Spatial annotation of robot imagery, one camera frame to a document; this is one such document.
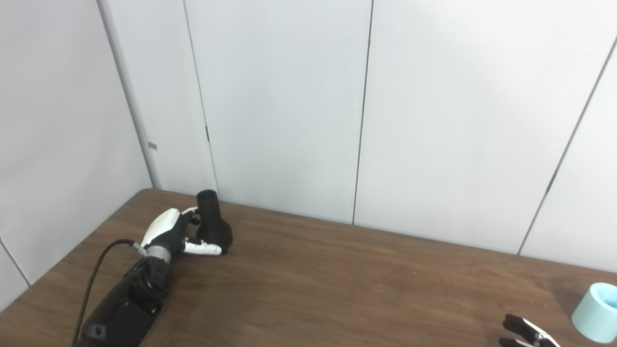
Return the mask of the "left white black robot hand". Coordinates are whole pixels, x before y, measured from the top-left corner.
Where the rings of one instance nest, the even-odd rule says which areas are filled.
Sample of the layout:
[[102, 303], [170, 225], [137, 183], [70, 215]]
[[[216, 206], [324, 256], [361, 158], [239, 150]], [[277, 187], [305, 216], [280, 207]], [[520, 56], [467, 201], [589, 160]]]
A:
[[161, 213], [148, 226], [145, 236], [138, 248], [143, 256], [155, 257], [171, 263], [180, 254], [226, 255], [227, 249], [216, 244], [207, 243], [187, 235], [190, 224], [198, 226], [201, 218], [196, 217], [198, 207], [190, 207], [183, 212], [170, 208]]

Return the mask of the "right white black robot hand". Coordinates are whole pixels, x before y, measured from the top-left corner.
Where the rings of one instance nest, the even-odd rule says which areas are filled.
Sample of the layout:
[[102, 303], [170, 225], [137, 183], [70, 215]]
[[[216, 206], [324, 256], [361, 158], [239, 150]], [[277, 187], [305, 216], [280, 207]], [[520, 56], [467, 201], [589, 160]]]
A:
[[505, 314], [502, 325], [523, 340], [502, 337], [498, 341], [501, 347], [561, 347], [551, 334], [520, 316]]

